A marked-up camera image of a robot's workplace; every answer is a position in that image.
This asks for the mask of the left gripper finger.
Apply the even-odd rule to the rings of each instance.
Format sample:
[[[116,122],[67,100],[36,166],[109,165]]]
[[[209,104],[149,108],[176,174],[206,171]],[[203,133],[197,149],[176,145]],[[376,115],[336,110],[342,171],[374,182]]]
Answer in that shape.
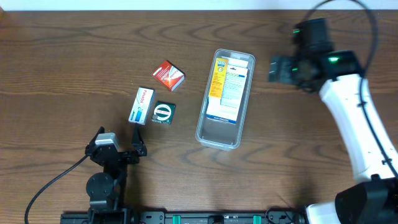
[[[134,125],[131,145],[137,152],[146,152],[146,145],[144,143],[144,140],[141,137],[140,127],[141,127],[140,124],[136,123]]]
[[[90,146],[94,146],[95,145],[96,138],[98,137],[99,134],[104,134],[104,127],[103,126],[101,126],[99,128],[99,130],[94,135],[93,139],[89,142]]]

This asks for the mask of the blue fever patch box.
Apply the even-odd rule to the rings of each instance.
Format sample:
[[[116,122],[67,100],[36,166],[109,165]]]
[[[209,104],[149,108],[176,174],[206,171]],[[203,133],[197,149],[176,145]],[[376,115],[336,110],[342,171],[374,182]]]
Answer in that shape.
[[[236,124],[247,73],[248,69],[228,63],[221,99],[210,98],[208,94],[208,118]]]

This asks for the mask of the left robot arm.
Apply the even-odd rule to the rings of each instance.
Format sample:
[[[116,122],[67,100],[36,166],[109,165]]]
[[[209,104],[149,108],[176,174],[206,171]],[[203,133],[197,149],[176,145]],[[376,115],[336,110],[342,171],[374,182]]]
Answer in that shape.
[[[147,148],[140,134],[140,124],[134,125],[132,149],[119,150],[119,142],[114,133],[107,133],[100,127],[88,143],[85,154],[91,161],[103,168],[92,175],[86,184],[90,197],[90,208],[94,212],[116,211],[123,205],[126,188],[127,166],[139,163],[139,158],[147,155]]]

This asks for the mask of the white Panadol box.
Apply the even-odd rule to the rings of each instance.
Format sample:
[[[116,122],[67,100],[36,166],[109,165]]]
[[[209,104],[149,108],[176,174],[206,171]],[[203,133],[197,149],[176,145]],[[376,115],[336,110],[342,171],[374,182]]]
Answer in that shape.
[[[155,91],[153,89],[139,87],[128,117],[130,123],[145,125],[154,95]]]

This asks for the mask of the red Panadol Actifast box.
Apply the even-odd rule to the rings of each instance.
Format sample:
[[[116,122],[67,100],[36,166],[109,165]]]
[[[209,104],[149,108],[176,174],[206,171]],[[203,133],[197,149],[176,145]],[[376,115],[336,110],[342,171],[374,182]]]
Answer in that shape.
[[[185,74],[168,60],[163,61],[152,76],[169,91],[174,91],[185,79]]]

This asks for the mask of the yellow medicine box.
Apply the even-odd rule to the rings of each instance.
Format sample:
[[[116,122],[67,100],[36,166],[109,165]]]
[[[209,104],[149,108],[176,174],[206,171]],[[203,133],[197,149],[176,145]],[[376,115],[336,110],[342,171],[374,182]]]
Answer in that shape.
[[[228,59],[216,58],[213,69],[213,76],[211,79],[211,86],[209,97],[220,100],[222,97],[224,82],[226,79],[226,72],[228,68]]]

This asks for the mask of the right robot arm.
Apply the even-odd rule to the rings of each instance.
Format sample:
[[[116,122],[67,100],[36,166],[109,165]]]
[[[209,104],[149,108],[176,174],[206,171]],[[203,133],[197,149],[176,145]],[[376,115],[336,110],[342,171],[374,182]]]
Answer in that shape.
[[[307,206],[306,223],[397,223],[397,151],[362,71],[349,50],[271,59],[270,82],[318,92],[343,138],[356,182],[330,202]]]

